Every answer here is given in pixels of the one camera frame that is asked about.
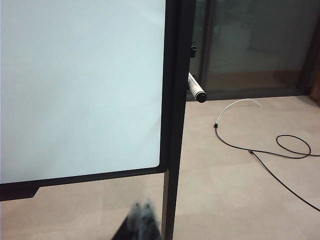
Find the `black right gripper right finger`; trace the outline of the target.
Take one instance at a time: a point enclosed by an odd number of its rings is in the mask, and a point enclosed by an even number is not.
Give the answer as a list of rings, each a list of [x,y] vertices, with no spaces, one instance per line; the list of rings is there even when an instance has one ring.
[[[140,215],[140,239],[161,240],[161,232],[156,219],[154,204],[147,199],[142,207]]]

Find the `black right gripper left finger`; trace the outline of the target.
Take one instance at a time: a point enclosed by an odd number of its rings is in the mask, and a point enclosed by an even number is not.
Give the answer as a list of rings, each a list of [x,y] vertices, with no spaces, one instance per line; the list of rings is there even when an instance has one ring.
[[[138,231],[139,219],[142,213],[142,206],[140,203],[134,203],[124,221],[111,238],[112,240],[133,240]]]

